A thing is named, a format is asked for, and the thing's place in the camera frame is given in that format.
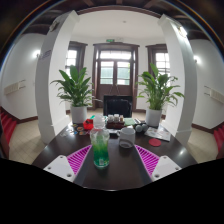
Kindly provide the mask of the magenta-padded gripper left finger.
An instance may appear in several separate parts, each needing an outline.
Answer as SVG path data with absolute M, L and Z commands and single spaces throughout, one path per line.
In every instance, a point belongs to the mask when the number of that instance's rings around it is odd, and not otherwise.
M 78 175 L 90 149 L 91 145 L 83 147 L 68 156 L 59 155 L 44 170 L 67 181 L 73 182 Z

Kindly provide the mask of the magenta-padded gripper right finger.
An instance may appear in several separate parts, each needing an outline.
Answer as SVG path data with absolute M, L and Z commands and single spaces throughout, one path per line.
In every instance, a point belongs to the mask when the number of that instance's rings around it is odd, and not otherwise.
M 153 182 L 181 170 L 181 167 L 167 155 L 159 157 L 141 146 L 136 145 L 135 148 Z

